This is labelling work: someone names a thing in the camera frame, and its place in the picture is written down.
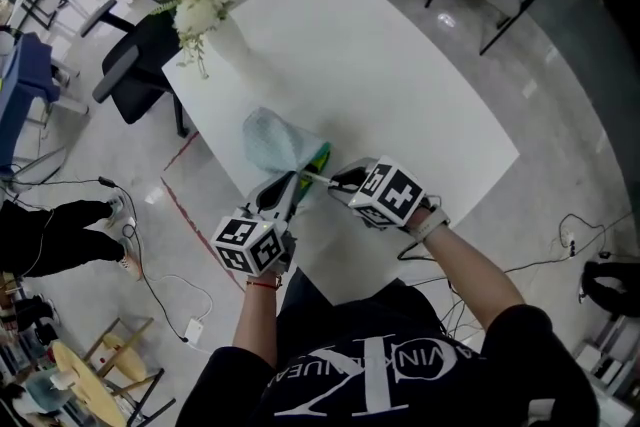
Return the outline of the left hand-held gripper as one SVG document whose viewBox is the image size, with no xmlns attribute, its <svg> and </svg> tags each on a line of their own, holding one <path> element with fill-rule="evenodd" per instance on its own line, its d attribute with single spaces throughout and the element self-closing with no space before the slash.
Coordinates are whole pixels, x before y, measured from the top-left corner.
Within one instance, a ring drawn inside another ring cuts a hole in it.
<svg viewBox="0 0 640 427">
<path fill-rule="evenodd" d="M 248 276 L 289 270 L 296 249 L 289 224 L 301 198 L 300 182 L 295 171 L 276 174 L 249 194 L 248 204 L 222 218 L 210 244 L 228 270 Z"/>
</svg>

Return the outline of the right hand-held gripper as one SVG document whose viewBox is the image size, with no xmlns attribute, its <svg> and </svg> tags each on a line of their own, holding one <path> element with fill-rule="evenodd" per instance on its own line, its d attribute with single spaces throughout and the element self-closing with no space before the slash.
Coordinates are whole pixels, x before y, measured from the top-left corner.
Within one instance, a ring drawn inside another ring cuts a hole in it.
<svg viewBox="0 0 640 427">
<path fill-rule="evenodd" d="M 335 176 L 353 172 L 366 176 L 359 188 L 332 185 L 328 194 L 378 229 L 403 227 L 425 196 L 425 188 L 417 178 L 388 156 L 358 159 L 339 169 Z"/>
</svg>

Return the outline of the person's right hand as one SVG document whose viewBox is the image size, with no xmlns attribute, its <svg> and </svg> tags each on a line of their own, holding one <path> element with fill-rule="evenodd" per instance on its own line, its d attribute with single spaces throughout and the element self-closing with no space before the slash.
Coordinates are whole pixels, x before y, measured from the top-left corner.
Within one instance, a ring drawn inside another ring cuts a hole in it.
<svg viewBox="0 0 640 427">
<path fill-rule="evenodd" d="M 438 227 L 448 224 L 449 218 L 444 210 L 437 204 L 433 204 L 427 196 L 424 196 L 402 230 L 420 243 Z"/>
</svg>

